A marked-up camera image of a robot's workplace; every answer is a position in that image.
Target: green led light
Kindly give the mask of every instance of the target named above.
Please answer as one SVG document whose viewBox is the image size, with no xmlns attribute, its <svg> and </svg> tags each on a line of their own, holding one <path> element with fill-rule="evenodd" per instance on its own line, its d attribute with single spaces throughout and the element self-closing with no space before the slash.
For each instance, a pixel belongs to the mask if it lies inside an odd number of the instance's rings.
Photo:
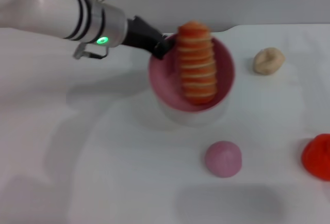
<svg viewBox="0 0 330 224">
<path fill-rule="evenodd" d="M 109 38 L 107 37 L 101 37 L 97 40 L 97 44 L 104 44 L 106 43 L 107 41 L 109 41 Z"/>
</svg>

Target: orange stacking toy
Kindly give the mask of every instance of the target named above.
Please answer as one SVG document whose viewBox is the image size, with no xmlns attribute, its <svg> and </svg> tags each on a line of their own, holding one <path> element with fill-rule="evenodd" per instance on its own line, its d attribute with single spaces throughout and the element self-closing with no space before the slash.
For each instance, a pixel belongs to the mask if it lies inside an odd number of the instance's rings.
<svg viewBox="0 0 330 224">
<path fill-rule="evenodd" d="M 185 97 L 196 105 L 210 102 L 217 93 L 217 68 L 209 28 L 197 21 L 180 26 L 177 52 Z"/>
</svg>

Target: red toy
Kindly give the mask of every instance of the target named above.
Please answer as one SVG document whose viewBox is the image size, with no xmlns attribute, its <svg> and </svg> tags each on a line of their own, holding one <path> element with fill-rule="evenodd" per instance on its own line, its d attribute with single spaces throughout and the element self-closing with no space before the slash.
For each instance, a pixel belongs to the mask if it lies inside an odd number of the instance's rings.
<svg viewBox="0 0 330 224">
<path fill-rule="evenodd" d="M 301 160 L 310 174 L 330 181 L 330 134 L 315 137 L 305 147 Z"/>
</svg>

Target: black stripe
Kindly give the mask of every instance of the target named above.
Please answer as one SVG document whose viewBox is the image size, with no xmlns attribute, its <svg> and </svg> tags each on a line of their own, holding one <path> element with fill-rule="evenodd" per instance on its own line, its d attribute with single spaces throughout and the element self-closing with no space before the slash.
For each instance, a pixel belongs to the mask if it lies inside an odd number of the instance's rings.
<svg viewBox="0 0 330 224">
<path fill-rule="evenodd" d="M 71 35 L 69 35 L 68 37 L 65 37 L 64 39 L 71 39 L 73 38 L 75 35 L 77 35 L 80 27 L 81 27 L 81 23 L 83 21 L 83 4 L 81 3 L 81 0 L 78 0 L 78 3 L 79 3 L 79 20 L 78 20 L 78 23 L 77 23 L 77 26 L 76 28 L 74 29 L 74 31 L 71 33 Z"/>
<path fill-rule="evenodd" d="M 82 39 L 88 32 L 90 26 L 91 26 L 91 19 L 92 19 L 92 9 L 91 9 L 91 4 L 89 3 L 88 0 L 84 0 L 87 6 L 87 22 L 86 22 L 86 27 L 84 29 L 84 31 L 81 33 L 81 35 L 79 37 L 77 37 L 76 39 L 73 39 L 72 41 L 79 41 L 80 39 Z"/>
<path fill-rule="evenodd" d="M 96 42 L 100 38 L 100 36 L 103 34 L 104 28 L 105 28 L 105 12 L 104 12 L 104 9 L 102 9 L 102 22 L 101 22 L 100 30 L 98 31 L 96 37 L 88 43 Z"/>
</svg>

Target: pink ball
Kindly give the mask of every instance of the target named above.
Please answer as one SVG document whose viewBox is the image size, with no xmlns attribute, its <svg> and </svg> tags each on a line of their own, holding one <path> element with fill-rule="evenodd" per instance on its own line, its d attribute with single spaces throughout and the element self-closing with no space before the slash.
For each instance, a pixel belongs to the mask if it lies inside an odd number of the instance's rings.
<svg viewBox="0 0 330 224">
<path fill-rule="evenodd" d="M 206 151 L 205 165 L 218 177 L 232 177 L 242 168 L 241 150 L 230 141 L 218 141 Z"/>
</svg>

